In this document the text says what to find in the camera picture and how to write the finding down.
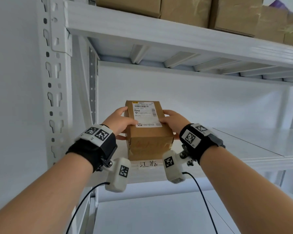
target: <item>forearm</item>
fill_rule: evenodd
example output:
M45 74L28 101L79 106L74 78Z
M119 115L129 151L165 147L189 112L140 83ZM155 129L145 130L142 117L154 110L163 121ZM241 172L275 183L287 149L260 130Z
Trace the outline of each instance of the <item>forearm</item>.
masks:
M61 233L92 172L68 153L0 210L0 234Z
M200 165L242 234L293 234L293 200L222 147Z

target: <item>person's left arm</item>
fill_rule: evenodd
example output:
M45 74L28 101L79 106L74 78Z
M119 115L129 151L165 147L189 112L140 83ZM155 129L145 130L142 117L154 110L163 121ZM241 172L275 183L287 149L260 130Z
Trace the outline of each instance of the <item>person's left arm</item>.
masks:
M103 122L117 139L125 139L118 134L137 124L121 116L125 110L117 109ZM92 173L93 166L84 157L66 154L0 210L0 234L62 233Z

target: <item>wire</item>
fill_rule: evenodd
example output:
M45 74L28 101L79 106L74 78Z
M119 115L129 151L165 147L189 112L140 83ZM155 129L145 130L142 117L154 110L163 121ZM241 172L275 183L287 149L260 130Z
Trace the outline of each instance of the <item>wire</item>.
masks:
M68 231L69 231L69 229L70 229L71 223L73 222L74 217L76 216L76 213L77 213L78 209L79 209L80 206L82 205L82 202L84 202L84 200L87 198L87 196L88 196L88 195L89 195L89 194L90 194L95 188L97 188L97 187L99 187L99 186L101 186L101 185L109 185L109 184L110 184L109 182L102 182L102 183L100 183L99 185L96 185L94 188L92 188L92 189L91 189L91 190L85 195L85 197L82 199L82 201L81 201L80 204L78 205L78 207L77 207L77 209L76 209L76 211L75 211L73 217L72 217L71 220L70 220L70 223L69 223L69 225L68 225L68 228L67 228L66 234L68 234Z
M205 205L206 205L206 208L207 208L207 211L208 211L208 213L209 213L209 216L211 217L211 222L213 223L213 226L214 226L215 232L216 232L216 234L218 234L217 229L216 229L216 226L215 226L215 223L214 223L214 220L213 220L213 218L212 218L212 216L211 216L211 212L209 211L209 208L208 208L208 206L207 206L207 203L206 203L205 197L204 197L203 192L202 192L202 190L201 190L201 188L200 188L200 186L199 186L199 183L196 181L196 179L194 178L194 176L192 176L190 173L188 173L188 172L183 172L183 174L188 174L188 175L190 175L190 176L194 179L194 181L195 181L197 187L199 188L199 190L200 190L200 192L201 192L201 195L202 195L202 197L203 197L203 200L204 200L204 203L205 203Z

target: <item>purple plastic bag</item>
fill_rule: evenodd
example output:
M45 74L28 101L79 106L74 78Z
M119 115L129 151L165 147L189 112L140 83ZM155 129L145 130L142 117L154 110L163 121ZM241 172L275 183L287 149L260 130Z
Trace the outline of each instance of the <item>purple plastic bag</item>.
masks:
M289 10L285 4L280 1L280 0L275 0L273 3L271 3L269 6L272 6L272 7L276 7L278 9L286 9L286 10Z

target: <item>vertical barcode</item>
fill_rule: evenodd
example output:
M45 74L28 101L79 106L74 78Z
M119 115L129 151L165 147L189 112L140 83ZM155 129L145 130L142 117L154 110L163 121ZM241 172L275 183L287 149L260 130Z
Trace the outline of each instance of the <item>vertical barcode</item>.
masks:
M157 115L156 115L156 110L155 110L155 108L152 108L152 114L153 114L153 117L156 117Z

